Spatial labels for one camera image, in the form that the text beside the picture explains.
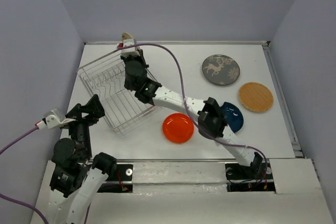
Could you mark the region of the grey deer plate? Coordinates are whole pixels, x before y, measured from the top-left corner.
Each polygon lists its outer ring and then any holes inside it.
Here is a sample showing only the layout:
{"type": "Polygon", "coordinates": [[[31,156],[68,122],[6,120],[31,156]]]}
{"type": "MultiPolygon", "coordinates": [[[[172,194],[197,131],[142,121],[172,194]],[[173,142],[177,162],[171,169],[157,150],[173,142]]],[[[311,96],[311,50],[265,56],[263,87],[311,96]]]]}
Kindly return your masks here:
{"type": "Polygon", "coordinates": [[[203,61],[202,73],[210,83],[218,86],[228,86],[240,77],[240,67],[233,58],[216,54],[203,61]]]}

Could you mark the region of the cream patterned small plate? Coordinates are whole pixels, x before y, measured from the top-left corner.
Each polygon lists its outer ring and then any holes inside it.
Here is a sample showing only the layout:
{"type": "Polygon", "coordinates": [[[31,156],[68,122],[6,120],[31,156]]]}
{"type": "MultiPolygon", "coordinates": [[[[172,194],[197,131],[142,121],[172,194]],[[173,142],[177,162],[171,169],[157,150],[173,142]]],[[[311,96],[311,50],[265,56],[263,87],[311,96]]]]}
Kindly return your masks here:
{"type": "Polygon", "coordinates": [[[134,37],[128,32],[123,32],[121,36],[121,41],[128,40],[128,39],[134,39],[134,37]]]}

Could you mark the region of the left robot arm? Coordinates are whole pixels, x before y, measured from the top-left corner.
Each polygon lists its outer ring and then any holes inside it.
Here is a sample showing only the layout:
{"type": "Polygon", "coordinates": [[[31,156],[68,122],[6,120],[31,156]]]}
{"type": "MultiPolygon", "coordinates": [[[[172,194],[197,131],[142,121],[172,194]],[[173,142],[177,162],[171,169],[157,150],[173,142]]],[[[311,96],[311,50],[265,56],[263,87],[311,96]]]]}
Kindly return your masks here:
{"type": "Polygon", "coordinates": [[[84,223],[87,210],[101,185],[116,174],[117,160],[106,153],[92,155],[89,128],[104,117],[98,95],[82,105],[76,104],[67,114],[57,109],[45,115],[49,129],[68,130],[59,139],[51,161],[55,165],[50,180],[47,210],[49,223],[84,223]]]}

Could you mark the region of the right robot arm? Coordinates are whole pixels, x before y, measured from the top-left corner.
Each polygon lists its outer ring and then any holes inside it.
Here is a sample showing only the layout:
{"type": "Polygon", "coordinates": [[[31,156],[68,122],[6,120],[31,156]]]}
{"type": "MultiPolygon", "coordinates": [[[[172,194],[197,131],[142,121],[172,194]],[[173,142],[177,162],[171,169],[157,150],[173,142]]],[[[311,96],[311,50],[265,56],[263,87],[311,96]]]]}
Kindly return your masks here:
{"type": "Polygon", "coordinates": [[[184,92],[177,93],[166,88],[148,77],[148,65],[141,49],[136,46],[118,49],[125,64],[124,87],[133,91],[140,102],[188,115],[200,135],[224,146],[235,157],[246,177],[253,178],[264,171],[264,154],[239,140],[214,98],[194,99],[187,97],[184,92]]]}

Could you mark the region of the dark blue leaf dish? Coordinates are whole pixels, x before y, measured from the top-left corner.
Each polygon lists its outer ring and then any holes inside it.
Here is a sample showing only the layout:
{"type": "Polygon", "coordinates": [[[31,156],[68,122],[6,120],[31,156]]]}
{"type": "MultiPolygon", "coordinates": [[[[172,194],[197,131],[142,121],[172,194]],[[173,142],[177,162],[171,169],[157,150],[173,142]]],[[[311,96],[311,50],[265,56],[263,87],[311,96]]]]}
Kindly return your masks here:
{"type": "Polygon", "coordinates": [[[244,125],[244,117],[240,109],[232,103],[224,102],[221,106],[222,114],[234,133],[240,131],[244,125]]]}

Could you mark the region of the orange plate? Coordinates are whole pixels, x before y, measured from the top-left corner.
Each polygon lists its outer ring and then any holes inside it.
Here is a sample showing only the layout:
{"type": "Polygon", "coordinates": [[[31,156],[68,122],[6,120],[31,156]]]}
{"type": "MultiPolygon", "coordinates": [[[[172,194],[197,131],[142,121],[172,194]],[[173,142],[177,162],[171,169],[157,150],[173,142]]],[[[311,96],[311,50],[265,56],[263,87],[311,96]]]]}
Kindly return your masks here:
{"type": "Polygon", "coordinates": [[[183,144],[194,134],[194,124],[185,114],[173,113],[166,117],[162,124],[165,138],[175,144],[183,144]]]}

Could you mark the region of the woven bamboo plate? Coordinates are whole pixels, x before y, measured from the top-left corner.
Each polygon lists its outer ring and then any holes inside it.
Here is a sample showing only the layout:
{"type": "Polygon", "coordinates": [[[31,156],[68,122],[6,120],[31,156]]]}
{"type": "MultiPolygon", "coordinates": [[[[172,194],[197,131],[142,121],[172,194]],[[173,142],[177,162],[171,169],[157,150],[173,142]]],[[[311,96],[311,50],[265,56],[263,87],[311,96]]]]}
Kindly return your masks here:
{"type": "Polygon", "coordinates": [[[274,102],[272,92],[263,84],[248,82],[243,84],[238,91],[241,104],[252,112],[266,112],[274,102]]]}

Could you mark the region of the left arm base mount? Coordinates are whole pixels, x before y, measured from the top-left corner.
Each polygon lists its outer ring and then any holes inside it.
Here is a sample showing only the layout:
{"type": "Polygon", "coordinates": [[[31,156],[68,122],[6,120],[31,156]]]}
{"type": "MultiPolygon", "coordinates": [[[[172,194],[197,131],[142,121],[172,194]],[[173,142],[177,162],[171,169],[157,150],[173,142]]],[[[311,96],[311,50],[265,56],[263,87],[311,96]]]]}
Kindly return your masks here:
{"type": "Polygon", "coordinates": [[[132,193],[133,164],[117,163],[117,169],[98,189],[98,193],[132,193]]]}

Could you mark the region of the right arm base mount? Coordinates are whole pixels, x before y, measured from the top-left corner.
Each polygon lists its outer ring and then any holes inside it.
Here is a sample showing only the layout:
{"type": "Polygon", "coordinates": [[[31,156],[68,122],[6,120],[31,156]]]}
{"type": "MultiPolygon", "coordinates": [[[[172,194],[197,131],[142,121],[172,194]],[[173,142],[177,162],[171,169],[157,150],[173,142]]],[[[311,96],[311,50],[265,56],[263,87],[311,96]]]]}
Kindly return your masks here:
{"type": "Polygon", "coordinates": [[[265,178],[263,178],[264,171],[256,175],[250,173],[247,167],[240,166],[237,163],[227,163],[225,168],[227,191],[229,193],[276,191],[270,163],[267,164],[265,178]]]}

